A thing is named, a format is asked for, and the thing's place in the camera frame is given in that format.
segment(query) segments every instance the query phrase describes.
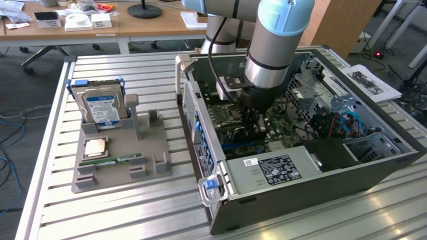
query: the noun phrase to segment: light blue robot joint cap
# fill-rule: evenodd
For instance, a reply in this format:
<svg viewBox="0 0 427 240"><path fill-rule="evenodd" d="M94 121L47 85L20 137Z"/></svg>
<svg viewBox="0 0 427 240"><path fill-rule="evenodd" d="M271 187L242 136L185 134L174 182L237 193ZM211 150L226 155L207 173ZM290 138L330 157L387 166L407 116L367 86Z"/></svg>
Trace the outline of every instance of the light blue robot joint cap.
<svg viewBox="0 0 427 240"><path fill-rule="evenodd" d="M315 7L315 0L262 0L258 18L275 35L293 37L303 33Z"/></svg>
<svg viewBox="0 0 427 240"><path fill-rule="evenodd" d="M182 0L183 6L197 11L198 13L206 14L206 3L205 0Z"/></svg>

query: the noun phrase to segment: black lamp base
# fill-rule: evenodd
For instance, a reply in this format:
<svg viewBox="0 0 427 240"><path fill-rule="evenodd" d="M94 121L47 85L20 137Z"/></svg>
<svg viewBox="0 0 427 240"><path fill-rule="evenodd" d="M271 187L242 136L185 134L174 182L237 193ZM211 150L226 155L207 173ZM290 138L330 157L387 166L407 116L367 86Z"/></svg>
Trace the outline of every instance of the black lamp base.
<svg viewBox="0 0 427 240"><path fill-rule="evenodd" d="M137 4L127 8L127 13L139 19L153 19L162 15L162 9L154 5L146 5L143 9L143 5Z"/></svg>

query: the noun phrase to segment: motherboard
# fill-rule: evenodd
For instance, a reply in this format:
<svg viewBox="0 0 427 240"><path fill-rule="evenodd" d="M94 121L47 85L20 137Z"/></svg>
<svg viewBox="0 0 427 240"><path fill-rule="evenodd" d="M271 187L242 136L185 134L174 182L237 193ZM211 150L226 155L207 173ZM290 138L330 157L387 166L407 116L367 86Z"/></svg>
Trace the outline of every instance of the motherboard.
<svg viewBox="0 0 427 240"><path fill-rule="evenodd" d="M265 116L265 122L269 126L266 138L245 143L234 141L239 129L245 128L239 106L227 103L210 105L207 109L229 160L293 148L306 140L306 136L301 137L297 133L293 120L289 119L279 103L270 108Z"/></svg>

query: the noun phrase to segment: chair wheel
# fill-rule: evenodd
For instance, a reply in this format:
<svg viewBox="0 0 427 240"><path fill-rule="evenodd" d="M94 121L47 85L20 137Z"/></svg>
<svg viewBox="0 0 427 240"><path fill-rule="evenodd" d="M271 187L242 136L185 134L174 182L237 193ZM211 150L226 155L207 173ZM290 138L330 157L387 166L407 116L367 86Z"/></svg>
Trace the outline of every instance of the chair wheel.
<svg viewBox="0 0 427 240"><path fill-rule="evenodd" d="M98 44L92 44L92 48L95 49L95 50L102 50L102 47L100 47L100 45L98 45Z"/></svg>
<svg viewBox="0 0 427 240"><path fill-rule="evenodd" d="M30 52L28 48L27 47L19 47L19 51L24 54L27 54Z"/></svg>
<svg viewBox="0 0 427 240"><path fill-rule="evenodd" d="M35 69L24 67L24 73L32 75L35 73Z"/></svg>
<svg viewBox="0 0 427 240"><path fill-rule="evenodd" d="M397 74L395 74L394 71L389 70L387 75L389 75L389 76L394 76L394 75L397 75Z"/></svg>
<svg viewBox="0 0 427 240"><path fill-rule="evenodd" d="M158 43L153 43L153 44L150 44L151 45L151 47L153 47L153 49L158 49L159 48L159 46L158 46Z"/></svg>

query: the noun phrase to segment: black cable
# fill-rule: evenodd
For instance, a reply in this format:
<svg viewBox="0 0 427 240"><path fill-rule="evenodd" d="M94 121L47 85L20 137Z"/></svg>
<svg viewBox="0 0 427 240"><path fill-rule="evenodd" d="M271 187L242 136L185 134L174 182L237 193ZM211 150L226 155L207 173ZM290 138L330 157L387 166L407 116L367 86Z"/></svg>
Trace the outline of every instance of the black cable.
<svg viewBox="0 0 427 240"><path fill-rule="evenodd" d="M309 127L307 126L309 126L309 124L305 125L305 130L306 130L306 133L307 133L307 141L309 141L310 140L310 136L309 136L309 130L307 130Z"/></svg>
<svg viewBox="0 0 427 240"><path fill-rule="evenodd" d="M390 36L387 37L386 41L385 41L385 44L383 44L383 48L389 51L391 51L393 54L390 54L391 56L395 55L395 52L394 50L391 50L389 47L387 47L387 42L390 41L390 39L393 38L393 35L395 34L395 31L398 30L398 28L402 26L402 24L405 23L405 21L407 20L410 14L413 13L413 11L415 10L415 8L418 7L418 5L421 4L422 0L418 1L418 3L415 4L414 8L411 9L411 11L409 11L407 15L405 16L405 18L401 19L401 21L398 22L399 25L394 28L394 30L391 31L390 33Z"/></svg>
<svg viewBox="0 0 427 240"><path fill-rule="evenodd" d="M6 49L6 52L0 52L0 57L8 54L10 48Z"/></svg>
<svg viewBox="0 0 427 240"><path fill-rule="evenodd" d="M387 64L387 67L389 67L390 70L394 72L394 74L399 77L399 79L402 80L402 82L405 82L405 79L401 77L401 75L398 74L398 72L395 71L395 69L393 68L393 66L390 66L390 64Z"/></svg>
<svg viewBox="0 0 427 240"><path fill-rule="evenodd" d="M289 114L289 101L290 101L290 94L286 96L286 101L285 101L285 114Z"/></svg>
<svg viewBox="0 0 427 240"><path fill-rule="evenodd" d="M371 60L373 62L375 62L375 63L378 63L378 64L382 65L382 68L371 71L373 73L375 73L375 72L378 72L378 71L385 70L387 67L386 67L386 65L385 65L382 62L379 62L379 61L377 61L377 60L373 59L373 52L371 52L371 47L370 47L370 43L369 43L369 40L367 40L366 30L363 30L363 38L365 38L365 42L366 42L367 49L363 48L365 53L362 53L362 57L365 57L367 60Z"/></svg>
<svg viewBox="0 0 427 240"><path fill-rule="evenodd" d="M7 210L8 213L11 212L22 212L24 210L24 208L19 207L19 208L10 208Z"/></svg>
<svg viewBox="0 0 427 240"><path fill-rule="evenodd" d="M302 128L302 127L299 127L299 126L297 126L297 125L294 125L294 128L305 131L305 132L306 132L307 134L310 134L311 136L315 136L315 133L307 130L307 124L306 124L305 128Z"/></svg>
<svg viewBox="0 0 427 240"><path fill-rule="evenodd" d="M7 112L16 112L16 111L22 112L20 110L8 110L8 111L3 111L3 112L0 113L0 115L4 114L4 113L7 113ZM27 121L27 113L24 114L24 121L22 122L22 125L26 125L26 121ZM18 127L18 129L15 130L15 132L12 132L12 134L8 135L8 136L0 141L0 144L3 144L3 143L19 132L20 129L22 129L22 127Z"/></svg>
<svg viewBox="0 0 427 240"><path fill-rule="evenodd" d="M7 172L7 175L6 175L6 178L4 178L4 180L3 180L3 182L0 182L0 187L7 183L7 181L8 181L8 179L10 179L10 177L11 177L11 174L12 174L12 167L11 167L11 159L8 158L8 155L7 155L7 153L6 153L6 151L4 151L4 149L3 148L0 148L0 151L2 151L2 153L3 153L3 155L4 155L4 158L7 158L7 160L8 160L8 164L7 164L7 166L8 166L8 172Z"/></svg>
<svg viewBox="0 0 427 240"><path fill-rule="evenodd" d="M227 21L227 17L225 17L225 20L222 21L222 23L221 23L221 25L219 25L219 28L218 28L218 30L217 30L215 36L214 36L214 38L213 38L213 42L211 42L211 44L209 45L207 59L209 59L209 65L210 65L210 67L211 67L211 69L213 69L213 73L214 73L214 76L215 76L215 78L217 78L217 82L218 82L218 85L219 85L219 87L221 87L221 90L222 90L222 92L225 93L227 100L229 100L233 104L235 104L237 102L235 102L233 96L230 95L230 93L227 92L227 90L226 90L226 88L225 88L225 85L223 85L223 82L222 82L222 80L221 80L219 74L218 74L218 72L215 71L214 62L213 62L213 48L214 48L214 43L215 43L215 41L217 41L217 38L218 38L219 35L221 35L221 31L222 31L222 29L223 29L223 26L225 26L225 24L226 24L226 21Z"/></svg>
<svg viewBox="0 0 427 240"><path fill-rule="evenodd" d="M131 43L137 44L137 45L143 45L146 43L146 41L143 41L142 43L137 43L135 41L133 41Z"/></svg>
<svg viewBox="0 0 427 240"><path fill-rule="evenodd" d="M302 118L302 117L294 118L294 119L291 120L291 122L294 122L295 120L298 120L298 121L303 121L303 120L305 120L305 118Z"/></svg>
<svg viewBox="0 0 427 240"><path fill-rule="evenodd" d="M27 122L27 113L26 113L26 112L24 112L23 117L24 117L24 120L23 120L23 122L22 122L22 125L24 126L24 125L26 125L26 122ZM10 136L6 137L6 138L2 140L0 145L19 132L20 129L22 129L22 127L19 127L19 128L16 129L16 131L12 132L12 134L10 134ZM6 178L4 178L3 182L0 182L0 187L2 187L2 186L7 183L7 181L8 181L10 177L11 177L11 174L12 174L12 167L11 167L11 165L14 164L14 162L12 162L12 159L8 157L8 154L7 154L6 150L4 150L2 147L0 147L0 151L2 151L3 155L4 155L4 158L8 159L8 164L6 163L6 164L2 166L2 168L0 168L0 171L2 171L2 170L8 166L8 172L7 172Z"/></svg>

